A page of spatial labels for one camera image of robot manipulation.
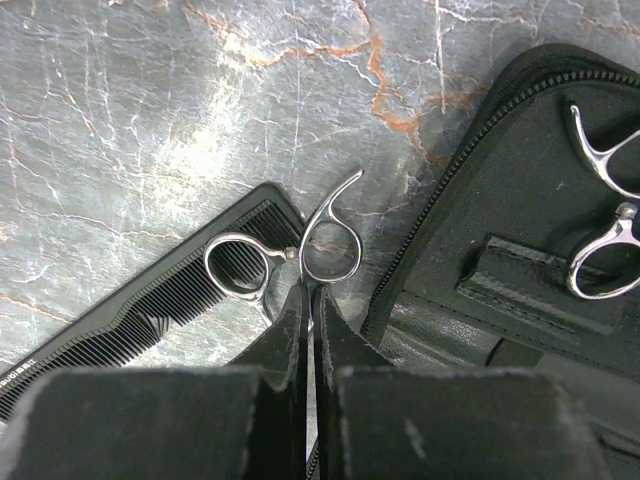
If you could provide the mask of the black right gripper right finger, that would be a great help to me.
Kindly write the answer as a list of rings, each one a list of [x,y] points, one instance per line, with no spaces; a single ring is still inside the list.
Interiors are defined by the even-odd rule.
[[[340,452],[339,433],[332,426],[339,414],[335,374],[342,367],[392,367],[392,364],[344,319],[330,287],[313,294],[313,338],[318,437],[313,450],[315,479],[331,479],[331,461]]]

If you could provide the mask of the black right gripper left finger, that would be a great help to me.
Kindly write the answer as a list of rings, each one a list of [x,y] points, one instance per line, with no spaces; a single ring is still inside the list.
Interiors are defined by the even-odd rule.
[[[231,362],[219,407],[222,479],[300,479],[305,470],[308,289],[287,294],[274,324]]]

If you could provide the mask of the silver thinning scissors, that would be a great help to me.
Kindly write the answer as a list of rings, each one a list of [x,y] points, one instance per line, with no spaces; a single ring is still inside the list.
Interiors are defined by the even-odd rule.
[[[310,291],[318,286],[331,285],[346,281],[359,270],[363,258],[363,241],[359,233],[344,219],[339,217],[334,209],[335,201],[344,191],[358,181],[365,173],[362,168],[356,168],[348,173],[317,205],[310,218],[306,220],[302,236],[294,246],[270,248],[254,236],[242,232],[224,232],[214,236],[206,245],[203,254],[205,271],[217,289],[226,296],[241,299],[256,309],[266,326],[271,326],[276,317],[269,311],[268,290],[275,270],[281,265],[295,261],[298,264],[299,280]],[[305,249],[310,243],[314,230],[322,224],[331,224],[346,231],[355,244],[355,258],[351,266],[340,274],[320,275],[310,268],[306,259]],[[250,247],[256,252],[264,268],[264,276],[259,286],[250,289],[236,285],[228,276],[218,270],[213,263],[214,253],[227,244],[238,243]]]

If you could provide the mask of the black hair comb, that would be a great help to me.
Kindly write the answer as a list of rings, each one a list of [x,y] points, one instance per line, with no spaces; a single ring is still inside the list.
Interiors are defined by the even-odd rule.
[[[180,245],[85,311],[1,376],[1,420],[41,375],[60,368],[127,364],[156,345],[169,328],[184,326],[224,300],[203,260],[209,241],[243,232],[270,247],[294,245],[303,221],[273,184],[263,183]]]

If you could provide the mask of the black zip tool case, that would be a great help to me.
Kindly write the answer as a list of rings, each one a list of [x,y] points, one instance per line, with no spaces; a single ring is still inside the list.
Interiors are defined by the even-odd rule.
[[[567,44],[499,75],[335,374],[331,479],[639,475],[639,76]]]

